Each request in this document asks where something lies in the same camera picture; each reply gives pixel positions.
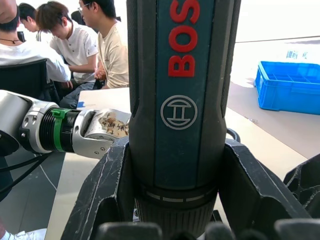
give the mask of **white table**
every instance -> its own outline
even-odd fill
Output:
[[[79,101],[84,102],[85,106],[80,109],[111,108],[126,113],[130,112],[128,88],[83,91]],[[250,149],[259,161],[281,179],[285,177],[287,172],[306,160],[305,157],[230,109],[227,109],[226,124],[228,128],[237,131],[241,142]],[[82,157],[73,153],[66,154],[45,240],[61,238],[80,188],[98,161],[98,159]],[[222,219],[226,220],[219,199],[214,208],[218,209]]]

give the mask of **blue plastic crate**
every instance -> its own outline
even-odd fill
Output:
[[[320,65],[261,61],[255,86],[262,109],[320,115]]]

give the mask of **necklace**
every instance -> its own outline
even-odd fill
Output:
[[[19,39],[18,40],[8,40],[8,39],[3,39],[3,38],[0,38],[0,40],[12,42],[13,44],[16,44],[16,42],[20,41]]]

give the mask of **eyeglasses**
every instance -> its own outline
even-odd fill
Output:
[[[91,3],[87,3],[86,5],[83,5],[83,6],[81,6],[81,7],[78,7],[79,13],[82,15],[82,11],[83,11],[84,7],[85,7],[85,6],[88,6],[88,5],[90,5],[90,4],[91,4]]]

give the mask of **power screwdriver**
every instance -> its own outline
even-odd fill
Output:
[[[217,197],[239,0],[128,1],[129,148],[143,222],[200,236]]]

